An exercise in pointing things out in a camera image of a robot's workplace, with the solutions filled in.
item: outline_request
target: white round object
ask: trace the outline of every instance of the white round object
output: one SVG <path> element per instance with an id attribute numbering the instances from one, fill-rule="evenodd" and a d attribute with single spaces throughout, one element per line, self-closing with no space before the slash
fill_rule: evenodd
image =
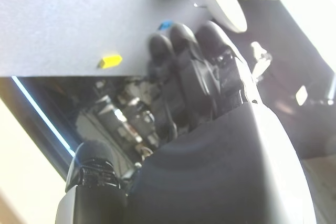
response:
<path id="1" fill-rule="evenodd" d="M 228 29 L 243 33 L 247 29 L 245 15 L 238 0 L 205 0 L 214 18 Z"/>

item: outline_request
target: gray table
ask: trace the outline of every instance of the gray table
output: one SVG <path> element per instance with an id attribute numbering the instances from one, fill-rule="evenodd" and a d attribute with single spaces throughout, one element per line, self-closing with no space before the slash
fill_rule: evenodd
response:
<path id="1" fill-rule="evenodd" d="M 189 0 L 0 0 L 0 76 L 145 74 L 162 21 L 196 29 L 210 17 Z M 123 62 L 97 68 L 112 52 Z"/>

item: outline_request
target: yellow object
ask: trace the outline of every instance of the yellow object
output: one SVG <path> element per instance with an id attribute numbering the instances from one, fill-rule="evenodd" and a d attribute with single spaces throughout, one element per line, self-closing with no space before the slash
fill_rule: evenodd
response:
<path id="1" fill-rule="evenodd" d="M 111 68 L 120 64 L 122 57 L 120 55 L 108 55 L 102 58 L 99 63 L 101 68 Z"/>

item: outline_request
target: blue light strip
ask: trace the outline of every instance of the blue light strip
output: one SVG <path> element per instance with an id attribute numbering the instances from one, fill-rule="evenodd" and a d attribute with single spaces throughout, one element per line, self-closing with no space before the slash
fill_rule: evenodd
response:
<path id="1" fill-rule="evenodd" d="M 65 141 L 65 139 L 61 136 L 61 134 L 58 132 L 58 130 L 55 128 L 55 126 L 52 124 L 52 122 L 49 120 L 49 118 L 43 113 L 41 108 L 37 105 L 37 103 L 34 101 L 32 96 L 28 93 L 26 88 L 22 85 L 22 83 L 19 81 L 19 79 L 16 76 L 12 76 L 13 81 L 16 83 L 16 85 L 19 87 L 21 92 L 25 95 L 25 97 L 28 99 L 28 101 L 31 103 L 31 105 L 34 107 L 36 112 L 41 116 L 43 121 L 48 125 L 48 127 L 51 129 L 51 131 L 54 133 L 54 135 L 57 137 L 57 139 L 61 142 L 61 144 L 67 149 L 69 154 L 74 157 L 75 152 L 70 148 L 70 145 Z"/>

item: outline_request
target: back of robotic hand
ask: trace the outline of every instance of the back of robotic hand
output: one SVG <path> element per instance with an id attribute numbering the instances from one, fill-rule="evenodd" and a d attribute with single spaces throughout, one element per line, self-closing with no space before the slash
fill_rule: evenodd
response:
<path id="1" fill-rule="evenodd" d="M 151 38 L 150 51 L 170 141 L 146 158 L 127 198 L 108 148 L 81 145 L 56 224 L 315 224 L 296 152 L 225 33 L 208 22 L 194 36 L 176 24 L 170 38 Z M 167 103 L 171 79 L 187 134 Z"/>

